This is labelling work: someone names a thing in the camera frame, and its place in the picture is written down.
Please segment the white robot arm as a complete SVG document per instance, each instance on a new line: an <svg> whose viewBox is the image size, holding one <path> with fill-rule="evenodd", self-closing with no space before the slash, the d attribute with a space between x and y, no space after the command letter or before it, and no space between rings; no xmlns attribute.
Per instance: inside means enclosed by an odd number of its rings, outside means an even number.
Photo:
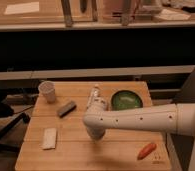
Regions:
<svg viewBox="0 0 195 171"><path fill-rule="evenodd" d="M106 111L95 102L83 116L89 136L100 140L106 129L168 132L195 137L195 103Z"/></svg>

